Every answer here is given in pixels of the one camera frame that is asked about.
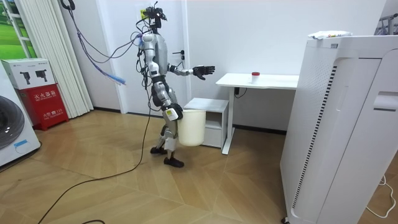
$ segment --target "baseboard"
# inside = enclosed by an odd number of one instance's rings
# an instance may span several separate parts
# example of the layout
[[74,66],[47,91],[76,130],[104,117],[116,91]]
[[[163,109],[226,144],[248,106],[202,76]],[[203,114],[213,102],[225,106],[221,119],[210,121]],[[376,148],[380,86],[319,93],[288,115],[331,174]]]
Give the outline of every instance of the baseboard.
[[[127,114],[133,114],[133,115],[138,115],[138,116],[148,116],[148,114],[142,114],[142,113],[133,113],[133,112],[127,112]],[[150,115],[151,118],[163,118],[163,116],[160,115]]]
[[94,106],[94,110],[108,111],[108,112],[114,112],[114,113],[121,113],[120,110],[117,110],[117,109],[102,108],[102,107],[97,107],[97,106]]
[[243,130],[248,130],[248,131],[259,131],[263,133],[271,133],[271,134],[281,134],[281,135],[286,135],[287,131],[283,130],[278,130],[278,129],[271,129],[271,128],[258,128],[258,127],[252,127],[252,126],[246,126],[246,125],[240,125],[240,124],[233,124],[232,127],[238,128],[238,129],[243,129]]

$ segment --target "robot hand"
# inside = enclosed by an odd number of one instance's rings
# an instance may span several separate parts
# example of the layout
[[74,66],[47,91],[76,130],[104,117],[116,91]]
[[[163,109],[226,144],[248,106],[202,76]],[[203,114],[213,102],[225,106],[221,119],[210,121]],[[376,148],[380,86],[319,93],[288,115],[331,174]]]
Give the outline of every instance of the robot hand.
[[170,106],[163,106],[162,111],[166,112],[167,117],[169,120],[179,120],[183,118],[182,114],[182,107],[177,103],[172,103]]
[[201,80],[206,80],[206,78],[203,76],[213,74],[215,70],[215,66],[196,66],[193,68],[193,75],[200,78]]

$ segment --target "white cabinet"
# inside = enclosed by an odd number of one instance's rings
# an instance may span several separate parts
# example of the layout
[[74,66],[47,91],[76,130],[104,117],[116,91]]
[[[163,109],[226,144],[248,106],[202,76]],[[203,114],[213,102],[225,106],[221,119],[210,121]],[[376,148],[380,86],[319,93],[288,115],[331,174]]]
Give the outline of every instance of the white cabinet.
[[228,122],[228,100],[212,100],[194,98],[184,109],[205,110],[206,111],[206,130],[205,146],[223,148]]

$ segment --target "white appliance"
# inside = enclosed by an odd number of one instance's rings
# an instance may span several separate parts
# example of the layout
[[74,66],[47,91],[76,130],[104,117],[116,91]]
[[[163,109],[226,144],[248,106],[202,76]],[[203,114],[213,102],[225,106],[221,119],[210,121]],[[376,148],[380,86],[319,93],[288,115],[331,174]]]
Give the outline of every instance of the white appliance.
[[291,224],[358,222],[397,152],[397,110],[398,36],[307,42],[280,163]]
[[21,102],[0,66],[0,166],[39,147]]

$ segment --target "air purifier vent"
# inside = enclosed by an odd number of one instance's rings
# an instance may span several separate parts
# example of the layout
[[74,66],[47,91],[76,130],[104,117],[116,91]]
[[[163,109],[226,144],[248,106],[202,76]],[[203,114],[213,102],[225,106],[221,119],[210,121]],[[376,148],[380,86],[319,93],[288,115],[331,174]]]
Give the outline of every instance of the air purifier vent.
[[328,97],[329,97],[331,84],[333,83],[333,79],[335,78],[336,70],[337,70],[337,66],[333,66],[333,70],[331,71],[331,75],[330,75],[330,78],[329,78],[328,86],[326,88],[325,96],[323,97],[323,102],[322,102],[322,106],[321,106],[321,109],[320,109],[320,112],[319,112],[319,115],[318,115],[318,120],[317,120],[317,123],[315,125],[315,129],[314,129],[314,132],[313,132],[313,135],[312,135],[310,147],[308,148],[307,157],[305,159],[303,171],[302,171],[301,176],[300,176],[300,181],[298,182],[297,190],[296,190],[296,193],[295,193],[295,196],[294,196],[294,201],[293,201],[293,205],[292,205],[293,208],[295,208],[295,206],[296,206],[297,198],[299,197],[301,186],[303,184],[305,172],[307,171],[308,163],[310,162],[310,157],[311,157],[311,153],[312,153],[312,149],[313,149],[313,144],[315,142],[315,139],[317,138],[319,125],[321,123],[323,112],[324,112],[325,106],[326,106],[326,102],[327,102]]

